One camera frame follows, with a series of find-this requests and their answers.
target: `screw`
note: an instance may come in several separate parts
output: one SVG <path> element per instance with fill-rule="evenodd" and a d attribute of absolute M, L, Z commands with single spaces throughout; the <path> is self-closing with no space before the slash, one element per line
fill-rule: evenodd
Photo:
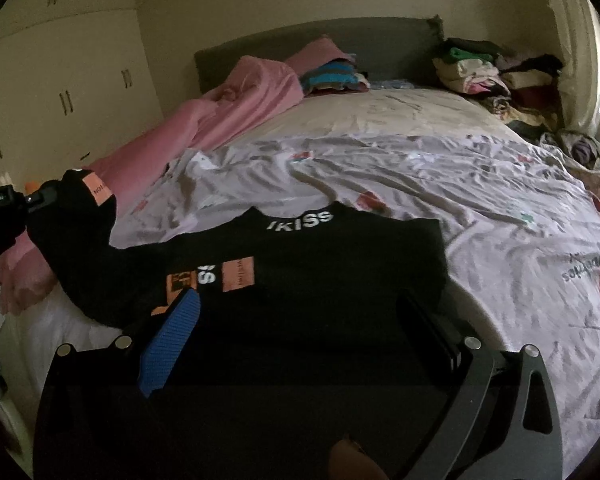
<path fill-rule="evenodd" d="M 470 335 L 464 338 L 464 346 L 470 348 L 471 350 L 479 350 L 482 346 L 482 343 L 477 337 Z"/>
<path fill-rule="evenodd" d="M 530 357 L 538 357 L 540 351 L 536 345 L 525 345 L 525 352 Z"/>
<path fill-rule="evenodd" d="M 116 348 L 124 350 L 125 348 L 129 348 L 132 342 L 133 340 L 128 335 L 121 335 L 116 339 Z"/>
<path fill-rule="evenodd" d="M 56 350 L 56 354 L 58 354 L 58 357 L 65 357 L 65 356 L 69 355 L 70 353 L 71 353 L 71 345 L 69 345 L 69 343 L 61 344 L 58 347 L 58 350 Z"/>

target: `orange label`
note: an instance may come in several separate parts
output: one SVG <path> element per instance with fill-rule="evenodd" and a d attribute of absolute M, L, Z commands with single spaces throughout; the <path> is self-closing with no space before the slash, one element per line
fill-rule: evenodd
<path fill-rule="evenodd" d="M 111 190 L 95 173 L 88 174 L 82 181 L 89 188 L 98 205 L 102 205 L 107 198 L 113 195 Z"/>
<path fill-rule="evenodd" d="M 255 284 L 253 256 L 222 264 L 222 291 L 229 292 Z"/>
<path fill-rule="evenodd" d="M 171 304 L 183 288 L 196 289 L 196 271 L 176 272 L 167 276 L 167 303 Z"/>
<path fill-rule="evenodd" d="M 164 314 L 168 309 L 168 306 L 157 306 L 151 311 L 151 315 L 158 316 L 158 314 Z"/>

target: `gray headboard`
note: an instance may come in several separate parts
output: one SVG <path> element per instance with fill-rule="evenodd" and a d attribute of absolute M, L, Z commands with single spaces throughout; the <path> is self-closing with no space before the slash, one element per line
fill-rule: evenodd
<path fill-rule="evenodd" d="M 423 18 L 338 18 L 274 28 L 195 53 L 202 93 L 222 83 L 241 56 L 283 61 L 310 41 L 328 34 L 343 52 L 357 56 L 358 69 L 372 80 L 404 78 L 437 86 L 431 59 L 443 41 L 439 16 Z"/>

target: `bed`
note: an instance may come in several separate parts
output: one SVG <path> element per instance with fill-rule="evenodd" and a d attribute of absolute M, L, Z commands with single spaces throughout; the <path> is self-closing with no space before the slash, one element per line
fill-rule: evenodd
<path fill-rule="evenodd" d="M 439 18 L 346 18 L 283 27 L 196 53 L 200 86 L 243 55 L 282 60 L 320 34 L 369 79 L 414 89 L 310 97 L 211 152 L 185 150 L 116 222 L 117 247 L 227 222 L 251 205 L 294 218 L 333 200 L 392 218 L 437 218 L 449 293 L 494 348 L 541 349 L 560 413 L 564 476 L 600 436 L 600 212 L 558 155 L 436 85 Z M 0 330 L 11 397 L 34 423 L 56 348 L 108 345 L 59 285 Z"/>

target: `pink pillow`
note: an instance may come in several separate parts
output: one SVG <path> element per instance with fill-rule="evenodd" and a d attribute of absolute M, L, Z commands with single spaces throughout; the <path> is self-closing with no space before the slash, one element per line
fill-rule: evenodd
<path fill-rule="evenodd" d="M 341 51 L 329 36 L 323 36 L 293 54 L 285 63 L 300 77 L 309 70 L 315 70 L 334 59 L 348 59 L 354 64 L 356 62 L 351 56 Z"/>

